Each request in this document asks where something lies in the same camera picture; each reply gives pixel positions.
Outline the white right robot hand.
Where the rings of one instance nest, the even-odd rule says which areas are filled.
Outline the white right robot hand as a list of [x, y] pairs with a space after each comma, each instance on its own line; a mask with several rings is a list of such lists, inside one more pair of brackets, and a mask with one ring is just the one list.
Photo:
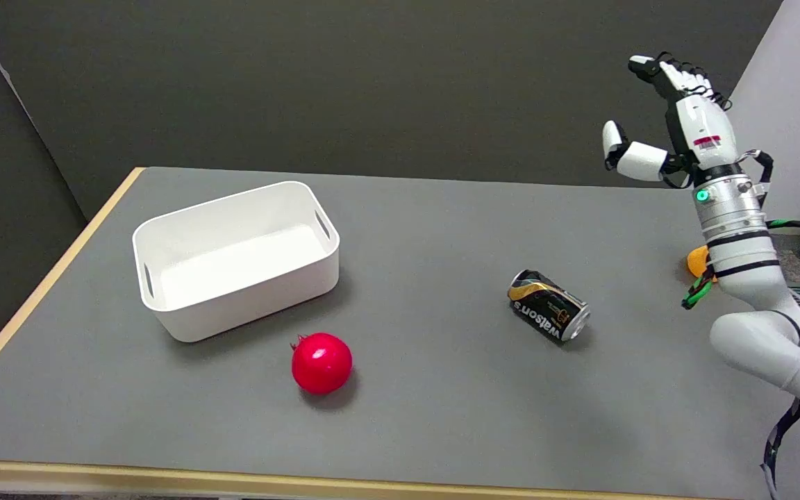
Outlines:
[[602, 129], [606, 170], [682, 190], [699, 175], [735, 163], [739, 153], [726, 114], [730, 101], [715, 91], [701, 67], [663, 51], [655, 57], [631, 56], [628, 69], [666, 102], [672, 149], [631, 140], [616, 121], [609, 120]]

